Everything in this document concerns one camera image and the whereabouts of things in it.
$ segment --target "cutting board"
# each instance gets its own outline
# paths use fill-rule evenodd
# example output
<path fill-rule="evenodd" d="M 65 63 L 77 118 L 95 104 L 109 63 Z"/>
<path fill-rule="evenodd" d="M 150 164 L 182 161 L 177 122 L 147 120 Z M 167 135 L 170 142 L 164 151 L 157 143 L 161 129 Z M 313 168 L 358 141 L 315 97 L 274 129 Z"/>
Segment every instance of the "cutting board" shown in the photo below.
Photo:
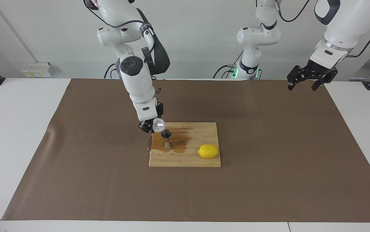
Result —
<path fill-rule="evenodd" d="M 163 148 L 165 140 L 160 133 L 152 136 L 149 167 L 170 168 L 219 168 L 220 154 L 205 159 L 198 154 L 204 144 L 212 144 L 219 149 L 216 123 L 165 123 L 172 132 L 171 150 Z"/>

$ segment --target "white table surface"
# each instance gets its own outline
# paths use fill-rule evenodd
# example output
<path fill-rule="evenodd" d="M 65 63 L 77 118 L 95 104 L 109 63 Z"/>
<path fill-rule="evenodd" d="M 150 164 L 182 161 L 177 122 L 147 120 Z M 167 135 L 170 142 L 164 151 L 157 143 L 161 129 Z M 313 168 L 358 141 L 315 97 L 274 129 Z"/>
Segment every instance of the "white table surface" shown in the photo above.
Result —
<path fill-rule="evenodd" d="M 0 86 L 0 219 L 29 165 L 70 79 L 7 79 Z M 359 82 L 326 85 L 370 163 L 370 91 Z M 164 223 L 0 221 L 0 231 L 370 231 L 370 223 Z"/>

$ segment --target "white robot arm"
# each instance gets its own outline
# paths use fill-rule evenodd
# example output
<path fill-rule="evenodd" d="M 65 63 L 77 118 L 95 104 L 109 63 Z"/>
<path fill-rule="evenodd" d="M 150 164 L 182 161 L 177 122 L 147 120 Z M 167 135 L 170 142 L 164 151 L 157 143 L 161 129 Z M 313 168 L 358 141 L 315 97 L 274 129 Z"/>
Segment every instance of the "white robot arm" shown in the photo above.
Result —
<path fill-rule="evenodd" d="M 255 15 L 261 22 L 260 26 L 248 26 L 238 31 L 237 40 L 244 48 L 244 54 L 238 61 L 238 70 L 232 78 L 253 78 L 261 58 L 261 51 L 257 46 L 276 44 L 281 38 L 275 0 L 259 0 Z"/>
<path fill-rule="evenodd" d="M 335 68 L 370 29 L 370 0 L 318 0 L 315 16 L 327 31 L 315 47 L 304 68 L 295 66 L 287 76 L 291 91 L 295 84 L 314 79 L 313 91 L 330 83 L 337 75 Z"/>
<path fill-rule="evenodd" d="M 163 104 L 157 101 L 152 75 L 166 72 L 170 62 L 165 49 L 134 0 L 84 0 L 90 11 L 99 10 L 105 28 L 98 29 L 101 44 L 117 55 L 116 70 L 132 100 L 141 123 L 140 129 L 160 132 L 164 129 Z M 148 47 L 134 50 L 126 43 L 144 38 Z"/>

